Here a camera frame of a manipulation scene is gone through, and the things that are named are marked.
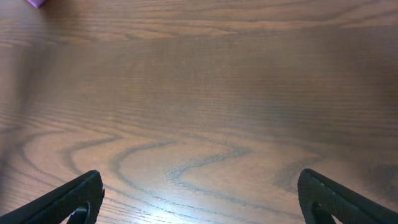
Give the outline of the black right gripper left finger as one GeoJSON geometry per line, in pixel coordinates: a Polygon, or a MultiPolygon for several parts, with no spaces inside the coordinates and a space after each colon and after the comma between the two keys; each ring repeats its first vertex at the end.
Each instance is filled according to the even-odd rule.
{"type": "Polygon", "coordinates": [[[96,223],[104,199],[100,173],[91,170],[1,216],[1,223],[96,223]]]}

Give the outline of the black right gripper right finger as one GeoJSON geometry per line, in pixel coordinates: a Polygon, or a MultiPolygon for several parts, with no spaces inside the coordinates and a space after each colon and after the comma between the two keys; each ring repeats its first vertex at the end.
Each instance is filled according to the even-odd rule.
{"type": "Polygon", "coordinates": [[[392,211],[311,169],[301,171],[298,200],[306,224],[397,224],[392,211]]]}

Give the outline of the purple microfiber cloth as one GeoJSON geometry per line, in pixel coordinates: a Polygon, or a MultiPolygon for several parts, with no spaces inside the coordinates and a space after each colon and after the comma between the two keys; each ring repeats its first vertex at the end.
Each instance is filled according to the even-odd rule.
{"type": "Polygon", "coordinates": [[[36,8],[40,8],[47,0],[27,0],[36,8]]]}

